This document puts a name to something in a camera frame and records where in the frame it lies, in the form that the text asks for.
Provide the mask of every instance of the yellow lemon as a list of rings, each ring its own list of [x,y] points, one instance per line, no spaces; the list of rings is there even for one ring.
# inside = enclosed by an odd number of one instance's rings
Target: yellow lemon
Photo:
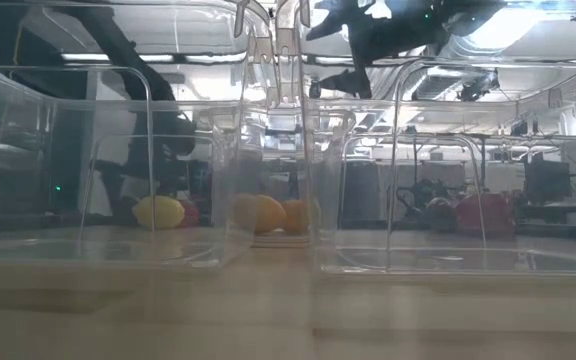
[[[150,229],[152,225],[152,198],[147,196],[133,206],[132,213],[137,218],[139,225]],[[155,196],[155,228],[172,229],[184,219],[184,207],[177,201],[167,196]]]

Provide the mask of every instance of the red fruit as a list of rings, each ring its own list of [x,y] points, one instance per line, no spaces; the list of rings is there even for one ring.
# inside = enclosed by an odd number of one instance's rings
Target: red fruit
[[[515,231],[515,221],[512,204],[506,196],[483,193],[481,194],[481,207],[486,237],[512,236]],[[476,195],[463,199],[455,208],[455,212],[460,231],[481,236],[481,213]]]
[[[184,219],[179,223],[177,227],[186,228],[191,226],[198,226],[199,225],[199,209],[188,200],[179,200],[181,206],[183,206],[185,210]]]

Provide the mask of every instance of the ceiling light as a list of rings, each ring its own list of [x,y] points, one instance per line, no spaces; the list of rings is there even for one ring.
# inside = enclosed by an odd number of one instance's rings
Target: ceiling light
[[[174,61],[172,55],[139,55],[145,62],[167,62]],[[66,61],[110,61],[105,54],[61,54],[61,58]]]
[[[315,61],[322,65],[348,65],[352,64],[352,59],[348,57],[317,56]]]
[[[505,49],[539,23],[541,14],[538,10],[501,10],[465,40],[476,49]]]
[[[186,59],[195,63],[237,63],[246,59],[246,53],[241,52],[232,55],[187,55]]]

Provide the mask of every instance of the transparent container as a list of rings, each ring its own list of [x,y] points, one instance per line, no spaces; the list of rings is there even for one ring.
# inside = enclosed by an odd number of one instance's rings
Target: transparent container
[[[247,249],[268,24],[255,2],[0,4],[0,262],[183,270]]]
[[[266,124],[259,191],[264,205],[258,214],[255,246],[305,247],[310,218],[301,109],[294,105],[269,109]]]
[[[393,70],[392,101],[304,96],[317,267],[576,275],[576,61]]]

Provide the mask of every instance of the wooden table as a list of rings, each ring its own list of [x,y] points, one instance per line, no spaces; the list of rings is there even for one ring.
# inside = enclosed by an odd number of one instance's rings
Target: wooden table
[[[219,273],[0,266],[0,359],[576,359],[576,282],[315,278],[307,249]]]

